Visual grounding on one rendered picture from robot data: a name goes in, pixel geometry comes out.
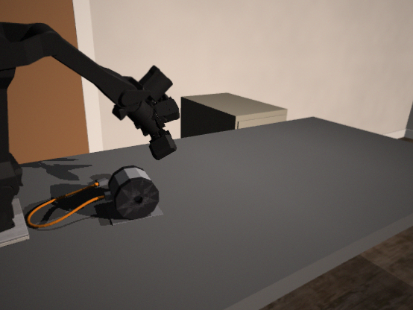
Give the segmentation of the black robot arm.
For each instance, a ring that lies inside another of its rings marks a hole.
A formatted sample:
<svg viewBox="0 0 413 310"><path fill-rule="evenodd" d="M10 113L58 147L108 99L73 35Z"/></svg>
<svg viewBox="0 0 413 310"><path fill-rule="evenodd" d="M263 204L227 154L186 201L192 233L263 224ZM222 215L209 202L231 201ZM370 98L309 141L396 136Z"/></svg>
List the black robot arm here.
<svg viewBox="0 0 413 310"><path fill-rule="evenodd" d="M180 118L175 100L166 94L173 83L155 65L138 82L133 77L122 77L98 65L45 23L0 22L0 233L15 227L12 201L19 193L19 187L23 186L22 168L11 153L8 156L7 88L16 67L49 56L93 83L110 98L115 104L112 114L120 121L125 116L135 123L145 121L151 114L146 98L156 102L151 106L161 129L165 123Z"/></svg>

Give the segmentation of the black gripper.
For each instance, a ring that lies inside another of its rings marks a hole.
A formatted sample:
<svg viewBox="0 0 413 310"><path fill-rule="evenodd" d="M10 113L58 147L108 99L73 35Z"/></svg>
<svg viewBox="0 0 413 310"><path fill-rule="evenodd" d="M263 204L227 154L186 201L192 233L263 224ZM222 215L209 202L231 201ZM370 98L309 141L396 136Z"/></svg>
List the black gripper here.
<svg viewBox="0 0 413 310"><path fill-rule="evenodd" d="M146 102L151 107L151 114L145 121L140 123L134 122L134 125L136 129L141 129L144 136L150 135L151 140L149 141L149 148L151 150L152 156L153 158L160 160L163 157L168 156L169 154L176 151L177 146L174 143L169 130L165 131L163 128L161 129L157 123L157 117L155 115L153 107L151 106L151 104L156 105L156 102L154 100L149 101L148 99L146 99Z"/></svg>

